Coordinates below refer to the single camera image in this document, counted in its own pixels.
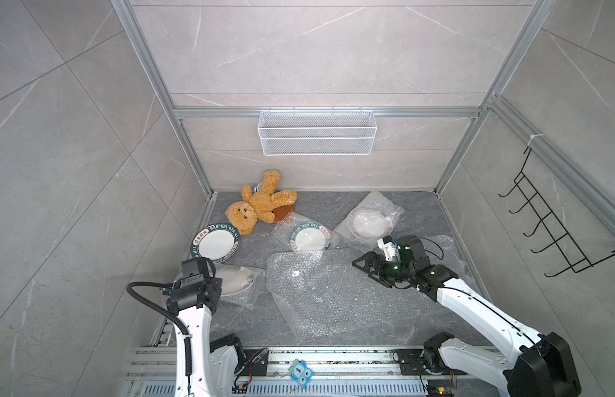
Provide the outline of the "large bubble wrap sheet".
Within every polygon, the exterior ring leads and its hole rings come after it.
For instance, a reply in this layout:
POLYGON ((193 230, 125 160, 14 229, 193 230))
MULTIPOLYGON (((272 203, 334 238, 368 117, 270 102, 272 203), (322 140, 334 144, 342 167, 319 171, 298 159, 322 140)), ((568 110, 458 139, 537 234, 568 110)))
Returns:
POLYGON ((305 346, 413 346, 439 332, 486 344, 465 320, 416 289, 388 289, 352 266, 355 248, 281 252, 267 260, 267 289, 305 346))

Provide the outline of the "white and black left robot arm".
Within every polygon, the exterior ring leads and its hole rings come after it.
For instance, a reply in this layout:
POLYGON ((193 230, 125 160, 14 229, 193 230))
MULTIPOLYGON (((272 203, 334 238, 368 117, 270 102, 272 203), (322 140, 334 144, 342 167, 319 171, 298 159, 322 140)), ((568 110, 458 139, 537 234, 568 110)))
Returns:
POLYGON ((246 354, 236 334, 211 340, 222 279, 206 257, 182 263, 166 309, 176 331, 176 396, 230 396, 246 354))

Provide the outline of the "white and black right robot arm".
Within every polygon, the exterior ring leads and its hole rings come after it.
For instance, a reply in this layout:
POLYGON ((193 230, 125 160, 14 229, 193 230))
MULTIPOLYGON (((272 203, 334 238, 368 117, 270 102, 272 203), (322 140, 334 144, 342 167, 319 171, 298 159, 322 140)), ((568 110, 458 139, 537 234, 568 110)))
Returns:
POLYGON ((456 272, 432 264, 423 238, 390 236, 352 261, 386 288, 416 289, 450 309, 497 349, 490 352, 440 332, 423 344, 424 368, 431 374, 459 371, 483 380, 508 396, 579 396, 582 385, 567 341, 522 324, 471 289, 456 272))

